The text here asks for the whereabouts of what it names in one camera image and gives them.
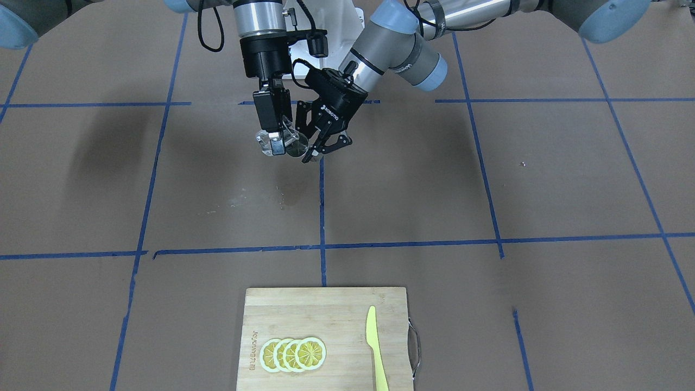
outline lemon slice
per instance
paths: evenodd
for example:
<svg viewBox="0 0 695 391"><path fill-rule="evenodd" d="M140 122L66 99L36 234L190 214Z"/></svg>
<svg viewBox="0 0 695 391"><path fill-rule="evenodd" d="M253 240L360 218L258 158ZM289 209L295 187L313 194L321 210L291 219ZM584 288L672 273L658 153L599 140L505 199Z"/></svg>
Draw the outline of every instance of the lemon slice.
<svg viewBox="0 0 695 391"><path fill-rule="evenodd" d="M272 359L278 342L280 342L279 338L273 338L261 347L261 367L270 373L280 372L280 369L278 369L275 361Z"/></svg>
<svg viewBox="0 0 695 391"><path fill-rule="evenodd" d="M318 369L326 360L326 345L315 337L304 338L295 350L295 361L307 371Z"/></svg>
<svg viewBox="0 0 695 391"><path fill-rule="evenodd" d="M300 367L299 363L295 359L295 352L297 351L297 346L299 346L302 340L293 340L285 346L285 351L282 355L282 363L284 367L289 369L291 372L304 372L304 369Z"/></svg>
<svg viewBox="0 0 695 391"><path fill-rule="evenodd" d="M272 362L273 364L275 364L275 367L282 372L292 372L283 364L285 348L287 347L287 344L289 344L292 341L294 341L294 338L285 338L284 340L280 340L277 343L277 345L275 345L275 348L273 348L272 350Z"/></svg>

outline metal handle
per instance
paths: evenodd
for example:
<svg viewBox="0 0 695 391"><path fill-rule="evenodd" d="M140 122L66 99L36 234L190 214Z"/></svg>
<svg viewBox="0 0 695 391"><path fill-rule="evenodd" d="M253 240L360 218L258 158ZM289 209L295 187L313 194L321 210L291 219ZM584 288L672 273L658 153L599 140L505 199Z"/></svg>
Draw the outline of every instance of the metal handle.
<svg viewBox="0 0 695 391"><path fill-rule="evenodd" d="M412 366L412 360L411 360L411 368L413 369L413 381L415 381L415 377L417 375L418 369L420 368L420 364L422 363L422 351L420 349L420 333L418 333L418 329L413 326L413 321L408 318L408 329L413 330L413 334L415 335L415 342L416 342L416 348L418 352L418 357L417 357L417 362L415 363L415 366Z"/></svg>

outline cutting board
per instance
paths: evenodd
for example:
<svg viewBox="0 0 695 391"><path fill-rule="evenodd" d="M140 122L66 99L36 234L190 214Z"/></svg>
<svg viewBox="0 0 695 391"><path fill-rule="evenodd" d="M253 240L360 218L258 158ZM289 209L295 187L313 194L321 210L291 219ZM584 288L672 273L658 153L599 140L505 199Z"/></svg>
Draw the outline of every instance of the cutting board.
<svg viewBox="0 0 695 391"><path fill-rule="evenodd" d="M377 309L379 345L389 391L413 391L408 359L405 288L251 288L246 291L237 391L371 391L372 349L365 339L367 311ZM317 337L326 360L313 371L270 373L261 347L272 338Z"/></svg>

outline knife handle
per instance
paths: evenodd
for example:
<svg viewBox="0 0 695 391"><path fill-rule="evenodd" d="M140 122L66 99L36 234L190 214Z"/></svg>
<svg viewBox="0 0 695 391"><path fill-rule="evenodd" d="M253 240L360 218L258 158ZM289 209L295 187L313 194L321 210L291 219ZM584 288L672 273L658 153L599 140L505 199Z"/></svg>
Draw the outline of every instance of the knife handle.
<svg viewBox="0 0 695 391"><path fill-rule="evenodd" d="M381 352L374 352L374 372L377 377L377 391L389 391L389 384L386 382L386 372L382 362Z"/></svg>

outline yellow knife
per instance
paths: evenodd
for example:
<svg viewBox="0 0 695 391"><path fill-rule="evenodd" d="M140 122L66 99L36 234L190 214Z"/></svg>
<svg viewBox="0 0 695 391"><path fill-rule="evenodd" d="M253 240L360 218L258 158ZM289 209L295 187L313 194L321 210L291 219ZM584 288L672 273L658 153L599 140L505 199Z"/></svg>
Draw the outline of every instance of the yellow knife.
<svg viewBox="0 0 695 391"><path fill-rule="evenodd" d="M382 352L379 348L379 333L377 332L377 308L372 305L367 312L367 344L374 352L374 373L377 377L377 391L389 391L389 384L386 382L386 372L382 363Z"/></svg>

